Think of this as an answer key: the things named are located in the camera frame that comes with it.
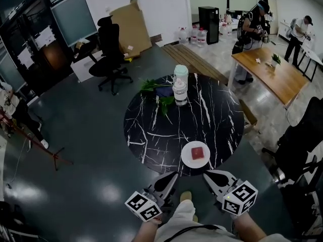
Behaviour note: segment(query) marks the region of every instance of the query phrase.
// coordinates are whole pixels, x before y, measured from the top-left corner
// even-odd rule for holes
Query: round table
[[[156,80],[169,84],[173,75]],[[236,150],[244,128],[244,115],[236,96],[219,81],[189,74],[188,103],[168,106],[163,116],[157,97],[136,94],[125,114],[124,134],[128,147],[142,164],[159,173],[177,171],[181,176],[199,175],[215,169]],[[189,168],[181,151],[191,141],[204,142],[210,161],[202,168]]]

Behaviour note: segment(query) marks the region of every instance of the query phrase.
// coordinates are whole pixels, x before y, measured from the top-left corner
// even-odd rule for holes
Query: black office chair
[[[125,56],[119,50],[119,25],[112,24],[111,16],[100,19],[97,24],[100,26],[98,33],[103,58],[97,61],[91,57],[95,65],[90,68],[89,73],[96,77],[106,77],[99,84],[99,91],[102,90],[103,84],[111,81],[111,92],[116,95],[114,92],[116,79],[129,79],[130,83],[133,82],[131,77],[123,75],[128,72],[127,68],[118,69],[121,63],[125,63]]]
[[[322,140],[323,102],[313,97],[300,123],[295,127],[289,126],[279,139],[277,152],[274,153],[266,148],[263,148],[262,152],[275,158],[277,165],[270,169],[275,178],[282,182],[288,179],[296,181],[307,168],[317,166],[316,156],[313,162],[306,164],[306,161],[308,152],[312,152]]]
[[[309,184],[302,175],[294,184],[281,188],[285,205],[300,239],[323,239],[323,233],[320,235],[303,235],[313,226],[317,216],[321,215],[320,204],[323,200],[322,161],[316,166],[309,167],[308,171],[314,171],[316,167],[318,168]],[[311,194],[313,192],[316,192],[319,205],[315,204],[314,197]]]

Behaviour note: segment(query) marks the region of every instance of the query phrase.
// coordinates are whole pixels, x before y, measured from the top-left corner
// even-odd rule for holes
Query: gray floor
[[[128,103],[139,90],[142,79],[159,78],[173,72],[175,62],[160,48],[153,47],[128,65],[133,84],[120,80],[119,95],[110,85],[97,89],[100,78],[78,84],[72,75],[42,95],[33,110],[43,117],[43,134],[50,150],[65,150],[64,159],[73,166],[53,162],[36,148],[23,150],[18,173],[5,187],[5,201],[21,206],[28,223],[49,241],[131,241],[140,220],[124,206],[135,191],[158,173],[142,165],[127,147],[123,118]],[[13,178],[24,139],[14,135],[7,144],[4,182]],[[221,169],[248,179],[259,189],[250,214],[268,233],[293,237],[294,230],[280,191],[249,143],[243,139],[235,154]],[[222,215],[200,176],[182,177],[174,203],[185,190],[193,193],[200,222],[222,224],[230,230],[229,216]]]

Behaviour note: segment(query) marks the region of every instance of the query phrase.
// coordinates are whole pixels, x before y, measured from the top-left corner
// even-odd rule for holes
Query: red food item
[[[202,147],[196,147],[191,149],[193,159],[202,159],[204,158],[204,152]]]

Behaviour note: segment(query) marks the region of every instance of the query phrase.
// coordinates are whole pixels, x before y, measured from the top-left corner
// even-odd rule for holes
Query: cardboard box
[[[119,43],[123,54],[138,55],[152,46],[138,0],[131,0],[129,5],[110,12],[110,15],[112,22],[119,25]]]
[[[257,124],[258,120],[242,99],[239,99],[239,102],[242,107],[243,113],[245,115],[245,125],[244,125],[243,134],[247,134]]]

